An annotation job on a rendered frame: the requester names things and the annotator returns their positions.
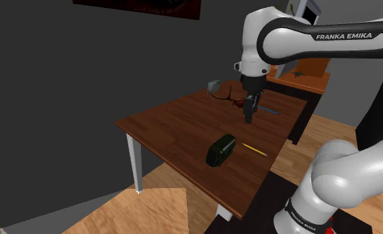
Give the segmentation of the dark red wall picture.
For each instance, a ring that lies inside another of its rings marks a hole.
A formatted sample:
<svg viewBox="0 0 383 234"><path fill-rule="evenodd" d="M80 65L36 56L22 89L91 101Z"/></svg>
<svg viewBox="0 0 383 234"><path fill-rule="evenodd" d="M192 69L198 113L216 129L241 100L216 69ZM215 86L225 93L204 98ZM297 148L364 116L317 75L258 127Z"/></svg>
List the dark red wall picture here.
<svg viewBox="0 0 383 234"><path fill-rule="evenodd" d="M199 20L201 0L72 0L74 4Z"/></svg>

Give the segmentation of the dark green case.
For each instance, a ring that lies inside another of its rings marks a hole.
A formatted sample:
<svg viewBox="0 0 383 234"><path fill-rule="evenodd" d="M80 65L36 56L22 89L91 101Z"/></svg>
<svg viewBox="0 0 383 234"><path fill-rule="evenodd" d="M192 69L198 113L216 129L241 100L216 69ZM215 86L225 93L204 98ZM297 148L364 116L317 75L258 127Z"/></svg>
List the dark green case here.
<svg viewBox="0 0 383 234"><path fill-rule="evenodd" d="M225 134L213 143L207 152L205 162L210 167L220 166L232 153L236 145L236 138Z"/></svg>

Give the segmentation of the blue pen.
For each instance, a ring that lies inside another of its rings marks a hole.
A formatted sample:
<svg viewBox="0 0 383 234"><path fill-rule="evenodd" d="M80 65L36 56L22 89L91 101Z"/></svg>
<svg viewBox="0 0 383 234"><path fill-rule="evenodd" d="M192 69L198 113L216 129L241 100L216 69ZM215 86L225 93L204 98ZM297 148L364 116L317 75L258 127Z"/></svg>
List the blue pen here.
<svg viewBox="0 0 383 234"><path fill-rule="evenodd" d="M273 114L280 114L280 113L277 112L277 111L274 111L274 110L271 110L271 109L268 109L268 108L265 108L265 107L262 107L262 106L258 106L257 108L258 108L258 109L261 109L261 110L268 111L268 112L273 113Z"/></svg>

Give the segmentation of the black cabinet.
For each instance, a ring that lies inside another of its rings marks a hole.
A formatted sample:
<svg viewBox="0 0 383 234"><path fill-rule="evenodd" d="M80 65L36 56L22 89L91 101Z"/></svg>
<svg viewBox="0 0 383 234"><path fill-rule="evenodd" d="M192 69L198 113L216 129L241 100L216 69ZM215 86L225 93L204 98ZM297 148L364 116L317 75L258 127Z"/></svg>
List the black cabinet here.
<svg viewBox="0 0 383 234"><path fill-rule="evenodd" d="M383 82L365 116L355 129L359 150L364 150L383 140Z"/></svg>

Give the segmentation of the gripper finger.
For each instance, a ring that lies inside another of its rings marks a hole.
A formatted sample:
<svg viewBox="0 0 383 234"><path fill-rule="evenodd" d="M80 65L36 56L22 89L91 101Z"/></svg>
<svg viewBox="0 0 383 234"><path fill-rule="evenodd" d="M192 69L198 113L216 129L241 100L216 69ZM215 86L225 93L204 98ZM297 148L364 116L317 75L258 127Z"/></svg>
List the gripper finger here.
<svg viewBox="0 0 383 234"><path fill-rule="evenodd" d="M259 92L255 95L254 103L253 103L253 112L257 111L257 107L259 104L260 97L264 94L264 92Z"/></svg>
<svg viewBox="0 0 383 234"><path fill-rule="evenodd" d="M255 98L253 95L248 94L244 98L243 102L243 114L245 115L245 122L250 124L252 123L253 107L255 103Z"/></svg>

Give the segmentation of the orange and black desk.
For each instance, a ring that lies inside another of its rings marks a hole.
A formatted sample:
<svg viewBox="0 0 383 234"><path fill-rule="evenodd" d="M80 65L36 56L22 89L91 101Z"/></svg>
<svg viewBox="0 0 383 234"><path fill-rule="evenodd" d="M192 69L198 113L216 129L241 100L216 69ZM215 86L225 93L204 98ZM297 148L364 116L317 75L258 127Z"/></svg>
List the orange and black desk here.
<svg viewBox="0 0 383 234"><path fill-rule="evenodd" d="M330 74L328 58L306 58L284 65L270 66L267 89L292 96L307 103L296 121L288 139L298 144L313 112L326 90Z"/></svg>

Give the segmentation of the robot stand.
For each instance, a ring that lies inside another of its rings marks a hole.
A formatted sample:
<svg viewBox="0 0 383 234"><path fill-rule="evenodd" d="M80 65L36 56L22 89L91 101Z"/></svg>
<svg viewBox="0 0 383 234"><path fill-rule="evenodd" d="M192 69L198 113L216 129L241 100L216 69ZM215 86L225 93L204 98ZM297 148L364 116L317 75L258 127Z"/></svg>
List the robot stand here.
<svg viewBox="0 0 383 234"><path fill-rule="evenodd" d="M274 215L282 210L297 185L269 172L242 219L217 216L204 234L277 234ZM339 209L332 216L336 234L373 234L372 226Z"/></svg>

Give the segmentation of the brown wooden table white legs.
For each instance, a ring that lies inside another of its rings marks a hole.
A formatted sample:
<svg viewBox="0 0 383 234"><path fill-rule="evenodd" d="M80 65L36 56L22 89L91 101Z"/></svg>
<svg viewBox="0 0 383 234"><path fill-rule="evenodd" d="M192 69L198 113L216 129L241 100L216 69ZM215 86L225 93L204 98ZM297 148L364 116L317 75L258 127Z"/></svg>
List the brown wooden table white legs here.
<svg viewBox="0 0 383 234"><path fill-rule="evenodd" d="M306 104L271 90L259 103L280 114L258 110L248 124L242 109L200 90L117 120L126 132L136 191L142 192L145 147L214 199L222 217L242 219ZM212 168L207 152L225 134L236 138L233 153Z"/></svg>

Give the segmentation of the yellow pencil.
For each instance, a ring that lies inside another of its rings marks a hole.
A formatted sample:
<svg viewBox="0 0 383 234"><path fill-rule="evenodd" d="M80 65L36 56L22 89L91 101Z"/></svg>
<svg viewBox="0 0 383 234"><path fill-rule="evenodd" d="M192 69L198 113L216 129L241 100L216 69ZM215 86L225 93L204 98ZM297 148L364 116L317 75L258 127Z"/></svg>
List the yellow pencil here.
<svg viewBox="0 0 383 234"><path fill-rule="evenodd" d="M242 143L242 145L244 145L246 148L249 148L250 150L253 150L254 152L257 152L257 153L259 153L259 154L261 154L261 155L263 155L263 156L267 156L267 154L266 153L264 153L264 152L262 152L262 151L260 151L260 150L258 150L258 149L256 149L256 148L254 148L254 147L252 147L252 146L249 146L249 145L247 145L247 144L245 144L245 143Z"/></svg>

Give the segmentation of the grey-green small box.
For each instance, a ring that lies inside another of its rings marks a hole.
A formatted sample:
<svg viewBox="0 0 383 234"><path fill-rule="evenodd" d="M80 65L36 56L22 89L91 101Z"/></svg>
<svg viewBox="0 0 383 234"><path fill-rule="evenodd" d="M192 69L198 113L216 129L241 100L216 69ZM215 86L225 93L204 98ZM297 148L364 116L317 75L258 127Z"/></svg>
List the grey-green small box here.
<svg viewBox="0 0 383 234"><path fill-rule="evenodd" d="M222 83L222 80L213 80L213 81L208 82L207 91L208 92L217 92L220 88L221 83Z"/></svg>

